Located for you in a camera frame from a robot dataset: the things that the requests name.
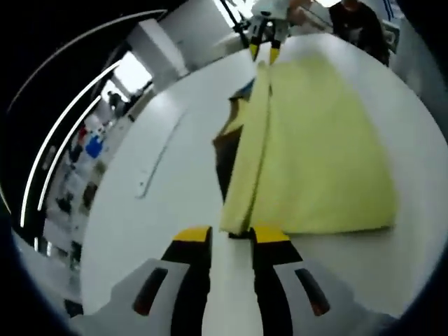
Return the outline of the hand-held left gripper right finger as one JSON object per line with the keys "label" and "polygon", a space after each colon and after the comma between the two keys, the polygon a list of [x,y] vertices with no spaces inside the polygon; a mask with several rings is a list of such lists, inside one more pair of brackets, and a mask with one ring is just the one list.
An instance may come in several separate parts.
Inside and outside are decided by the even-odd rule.
{"label": "hand-held left gripper right finger", "polygon": [[334,274],[304,260],[287,235],[250,230],[254,289],[264,335],[350,335],[358,321],[354,295]]}

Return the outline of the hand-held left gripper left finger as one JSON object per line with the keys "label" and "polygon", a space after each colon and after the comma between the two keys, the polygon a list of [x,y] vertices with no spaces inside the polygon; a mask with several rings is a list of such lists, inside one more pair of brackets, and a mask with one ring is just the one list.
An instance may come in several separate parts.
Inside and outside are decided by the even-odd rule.
{"label": "hand-held left gripper left finger", "polygon": [[176,234],[112,290],[104,308],[106,335],[201,335],[210,291],[212,228]]}

